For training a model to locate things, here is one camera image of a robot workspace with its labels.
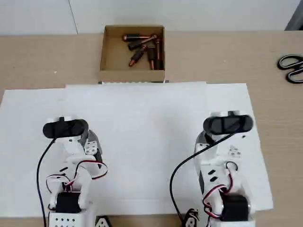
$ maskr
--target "red and white wire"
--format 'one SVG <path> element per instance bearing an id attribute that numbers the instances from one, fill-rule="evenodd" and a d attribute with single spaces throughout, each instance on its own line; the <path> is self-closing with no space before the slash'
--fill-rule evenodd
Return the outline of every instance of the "red and white wire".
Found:
<path id="1" fill-rule="evenodd" d="M 70 186 L 70 185 L 72 185 L 75 182 L 75 180 L 77 179 L 77 176 L 78 176 L 78 169 L 79 169 L 79 167 L 80 167 L 80 165 L 82 163 L 91 163 L 91 164 L 97 164 L 97 165 L 101 165 L 101 166 L 105 166 L 106 167 L 106 171 L 103 174 L 97 175 L 97 176 L 92 176 L 91 177 L 92 180 L 97 180 L 97 179 L 99 179 L 101 177 L 104 177 L 107 174 L 108 167 L 107 167 L 107 165 L 105 163 L 99 162 L 99 161 L 93 161 L 93 160 L 84 160 L 84 161 L 81 161 L 81 162 L 79 162 L 77 164 L 74 178 L 71 181 L 69 181 L 68 183 L 66 183 L 65 184 L 66 186 Z"/>
<path id="2" fill-rule="evenodd" d="M 214 219 L 220 218 L 220 217 L 221 217 L 221 214 L 219 215 L 219 214 L 213 213 L 213 212 L 212 212 L 212 206 L 211 206 L 209 203 L 206 203 L 205 200 L 206 200 L 213 192 L 215 192 L 216 190 L 219 190 L 219 191 L 223 192 L 224 194 L 228 194 L 228 193 L 231 191 L 231 189 L 232 189 L 232 187 L 233 187 L 233 179 L 232 179 L 232 174 L 231 174 L 230 169 L 229 169 L 228 167 L 227 167 L 227 169 L 228 169 L 228 171 L 229 171 L 228 177 L 229 177 L 229 179 L 230 179 L 230 185 L 229 185 L 229 187 L 227 188 L 226 185 L 224 185 L 224 184 L 219 184 L 219 185 L 215 186 L 214 188 L 212 188 L 212 189 L 204 196 L 204 198 L 203 198 L 203 200 L 202 200 L 202 203 L 203 203 L 203 205 L 204 205 L 204 212 L 205 212 L 208 216 L 210 216 L 210 217 L 212 217 L 212 218 L 214 218 Z"/>
<path id="3" fill-rule="evenodd" d="M 48 186 L 48 180 L 49 180 L 49 178 L 53 178 L 53 177 L 56 177 L 56 180 L 58 180 L 59 182 L 62 182 L 62 183 L 67 183 L 70 181 L 70 179 L 67 176 L 61 175 L 61 174 L 52 174 L 52 175 L 47 176 L 46 180 L 45 180 L 45 184 L 46 184 L 46 187 L 47 187 L 49 193 L 52 193 L 52 191 L 50 190 L 50 188 Z"/>

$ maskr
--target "mounting hole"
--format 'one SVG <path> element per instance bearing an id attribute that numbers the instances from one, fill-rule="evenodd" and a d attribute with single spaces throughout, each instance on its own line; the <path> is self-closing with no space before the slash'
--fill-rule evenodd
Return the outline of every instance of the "mounting hole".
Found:
<path id="1" fill-rule="evenodd" d="M 208 175 L 212 175 L 214 172 L 216 172 L 214 169 L 208 172 Z"/>
<path id="2" fill-rule="evenodd" d="M 214 176 L 213 178 L 210 179 L 210 182 L 214 182 L 218 177 Z"/>

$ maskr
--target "copper battery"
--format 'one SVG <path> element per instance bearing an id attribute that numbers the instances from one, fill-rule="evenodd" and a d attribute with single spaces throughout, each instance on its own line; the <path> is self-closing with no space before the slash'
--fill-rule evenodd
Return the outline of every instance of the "copper battery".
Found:
<path id="1" fill-rule="evenodd" d="M 161 39 L 154 40 L 156 45 L 156 60 L 155 60 L 155 69 L 161 70 L 162 67 L 162 60 L 161 60 Z"/>
<path id="2" fill-rule="evenodd" d="M 142 47 L 134 53 L 131 57 L 131 61 L 129 62 L 128 66 L 132 67 L 134 64 L 138 62 L 138 60 L 143 56 L 144 51 L 147 49 L 147 45 L 143 44 Z"/>
<path id="3" fill-rule="evenodd" d="M 140 47 L 142 44 L 145 44 L 145 43 L 147 43 L 151 40 L 154 40 L 156 38 L 158 38 L 157 35 L 152 35 L 147 39 L 142 39 L 142 40 L 137 40 L 137 41 L 131 42 L 131 43 L 128 44 L 128 48 L 129 48 L 130 51 L 132 51 L 132 50 Z"/>
<path id="4" fill-rule="evenodd" d="M 150 69 L 155 70 L 156 57 L 156 46 L 153 43 L 148 43 L 147 45 L 147 57 L 150 62 Z"/>
<path id="5" fill-rule="evenodd" d="M 141 39 L 148 39 L 150 36 L 149 35 L 140 35 L 140 34 L 125 34 L 122 36 L 122 40 L 124 42 L 132 42 L 132 41 L 137 41 Z"/>

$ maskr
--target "cardboard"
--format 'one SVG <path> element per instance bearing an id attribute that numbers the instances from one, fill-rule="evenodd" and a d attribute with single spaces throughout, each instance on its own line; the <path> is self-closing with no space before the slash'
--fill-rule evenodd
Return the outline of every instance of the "cardboard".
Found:
<path id="1" fill-rule="evenodd" d="M 128 43 L 122 41 L 122 36 L 136 33 L 157 34 L 163 39 L 162 56 L 165 66 L 163 26 L 105 26 L 100 62 L 102 82 L 164 81 L 164 70 L 150 70 L 147 53 L 133 67 L 128 66 L 136 50 L 130 51 Z"/>

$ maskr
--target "white wall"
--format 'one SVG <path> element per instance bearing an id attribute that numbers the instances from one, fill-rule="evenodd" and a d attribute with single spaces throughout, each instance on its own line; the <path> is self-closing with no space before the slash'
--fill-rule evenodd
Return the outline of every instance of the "white wall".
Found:
<path id="1" fill-rule="evenodd" d="M 0 0 L 0 35 L 75 33 L 68 0 Z"/>
<path id="2" fill-rule="evenodd" d="M 167 30 L 284 30 L 300 0 L 0 0 L 0 35 L 99 33 L 107 24 Z"/>

